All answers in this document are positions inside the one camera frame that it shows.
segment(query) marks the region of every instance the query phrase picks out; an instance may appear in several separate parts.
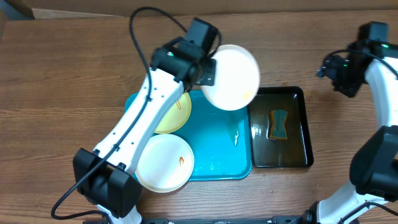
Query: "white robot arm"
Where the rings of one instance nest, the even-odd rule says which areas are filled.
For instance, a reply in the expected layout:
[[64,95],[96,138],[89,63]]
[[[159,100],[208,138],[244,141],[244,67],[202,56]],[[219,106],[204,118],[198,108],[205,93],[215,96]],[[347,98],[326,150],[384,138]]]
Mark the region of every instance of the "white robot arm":
[[[115,167],[120,163],[126,165],[124,170],[130,175],[135,173],[138,160],[145,145],[149,138],[152,137],[160,120],[184,93],[182,81],[177,83],[173,75],[161,69],[151,71],[151,77],[152,93],[150,95],[150,103],[147,105],[139,121],[120,144],[120,149],[112,153],[112,156],[107,159],[107,161]],[[147,96],[148,86],[148,78],[145,78],[137,98],[132,102],[132,105],[125,112],[119,123],[96,145],[95,149],[99,150],[98,156],[100,158],[107,155],[112,145],[120,139],[121,135],[123,135],[129,127],[129,124],[131,124],[133,119],[137,116]],[[114,217],[112,213],[103,206],[97,204],[97,207],[108,213],[114,224],[139,224],[142,221],[142,217],[135,206],[125,217]]]
[[[398,70],[397,58],[385,58],[387,63]],[[365,79],[369,84],[374,106],[376,108],[377,128],[382,126],[398,125],[398,80],[397,77],[378,60],[373,60],[366,70]],[[360,208],[365,202],[385,204],[388,201],[383,197],[372,194],[361,195],[356,192],[356,187],[349,181],[330,198],[318,204],[317,218],[321,224],[336,224]],[[374,206],[361,208],[350,216],[344,223],[350,223]]]
[[348,97],[354,97],[362,82],[369,84],[379,131],[355,155],[350,181],[317,204],[321,224],[351,223],[373,208],[372,203],[397,200],[398,49],[387,43],[387,24],[363,25],[358,39],[348,50],[338,51],[349,52],[347,59],[329,55],[318,76],[330,77],[335,90]]

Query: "sponge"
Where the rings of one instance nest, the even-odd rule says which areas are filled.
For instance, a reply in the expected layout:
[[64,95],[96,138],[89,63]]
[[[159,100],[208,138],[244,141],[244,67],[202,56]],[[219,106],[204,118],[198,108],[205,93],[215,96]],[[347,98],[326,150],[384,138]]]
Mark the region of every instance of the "sponge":
[[268,138],[275,140],[287,140],[286,133],[286,110],[272,110],[269,112]]

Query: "black cable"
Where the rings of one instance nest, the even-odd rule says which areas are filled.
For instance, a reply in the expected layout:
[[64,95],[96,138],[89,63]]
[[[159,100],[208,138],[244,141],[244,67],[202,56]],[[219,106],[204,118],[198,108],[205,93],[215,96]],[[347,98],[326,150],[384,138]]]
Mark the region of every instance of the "black cable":
[[129,23],[129,29],[130,29],[130,35],[131,35],[131,39],[134,42],[134,46],[137,49],[137,52],[142,60],[142,63],[144,64],[145,70],[147,72],[147,76],[148,76],[148,94],[146,96],[146,100],[143,104],[143,106],[141,107],[140,111],[138,112],[136,118],[134,119],[134,121],[131,123],[131,125],[129,126],[129,128],[127,128],[127,130],[124,132],[124,134],[121,136],[121,138],[117,141],[117,143],[115,145],[113,145],[112,149],[107,153],[107,155],[105,155],[102,160],[97,163],[97,165],[95,165],[90,171],[87,172],[86,175],[84,175],[77,183],[75,183],[67,192],[64,193],[64,195],[62,195],[62,197],[60,197],[58,199],[58,201],[55,203],[55,205],[52,207],[51,209],[51,217],[57,220],[67,220],[67,219],[71,219],[71,218],[76,218],[76,217],[82,217],[84,215],[92,215],[92,214],[100,214],[103,215],[107,218],[108,222],[110,224],[112,224],[112,220],[110,219],[109,215],[106,212],[102,212],[102,211],[98,211],[98,210],[92,210],[92,211],[87,211],[87,212],[80,212],[80,213],[76,213],[73,215],[67,215],[67,216],[58,216],[55,214],[55,211],[57,210],[57,208],[61,205],[61,203],[77,188],[79,187],[93,172],[95,172],[99,167],[101,167],[106,160],[112,155],[112,153],[114,151],[116,151],[119,148],[119,145],[123,142],[123,140],[126,138],[126,136],[129,134],[129,132],[131,131],[131,129],[134,127],[134,125],[137,123],[138,119],[141,117],[141,115],[143,114],[149,100],[150,100],[150,93],[152,91],[152,77],[150,75],[150,70],[149,70],[149,66],[148,63],[144,57],[144,54],[142,53],[141,48],[139,47],[139,44],[136,40],[136,37],[134,35],[134,29],[132,27],[132,21],[134,19],[134,17],[136,16],[136,14],[138,12],[141,12],[143,10],[154,10],[157,12],[162,13],[163,15],[167,16],[169,19],[171,19],[172,21],[174,21],[178,26],[181,27],[182,30],[184,30],[185,32],[187,31],[186,28],[184,28],[183,25],[181,25],[177,20],[175,20],[171,15],[167,14],[166,12],[154,8],[154,7],[141,7],[139,9],[136,9],[130,16],[130,23]]
[[398,79],[398,72],[387,62],[385,62],[382,58],[374,55],[374,54],[370,54],[370,53],[366,53],[360,50],[351,50],[351,49],[344,49],[344,50],[336,50],[330,54],[328,54],[324,59],[323,59],[323,64],[326,64],[326,61],[328,60],[329,57],[331,57],[334,54],[338,54],[338,53],[355,53],[355,54],[362,54],[362,55],[366,55],[369,57],[372,57],[373,59],[376,59],[378,61],[380,61],[383,65],[385,65]]
[[358,208],[356,208],[355,210],[353,210],[352,212],[347,214],[345,217],[340,219],[340,221],[337,224],[344,224],[344,222],[347,221],[347,219],[351,218],[353,215],[357,214],[359,211],[361,211],[364,208],[370,208],[371,205],[379,207],[379,208],[383,209],[384,211],[387,211],[387,212],[398,217],[398,212],[393,211],[390,208],[385,207],[384,205],[381,205],[381,204],[375,203],[375,202],[365,202],[361,206],[359,206]]

